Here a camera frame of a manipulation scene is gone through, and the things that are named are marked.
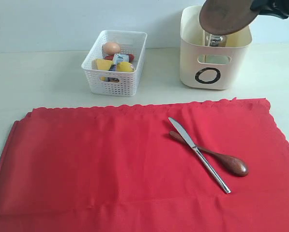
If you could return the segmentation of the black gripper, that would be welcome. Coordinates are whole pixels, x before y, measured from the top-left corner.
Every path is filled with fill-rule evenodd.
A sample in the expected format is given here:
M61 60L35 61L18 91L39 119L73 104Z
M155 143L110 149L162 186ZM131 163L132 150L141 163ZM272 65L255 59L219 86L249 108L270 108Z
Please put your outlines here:
M287 19L289 18L289 0L254 0L250 10L259 11L260 15Z

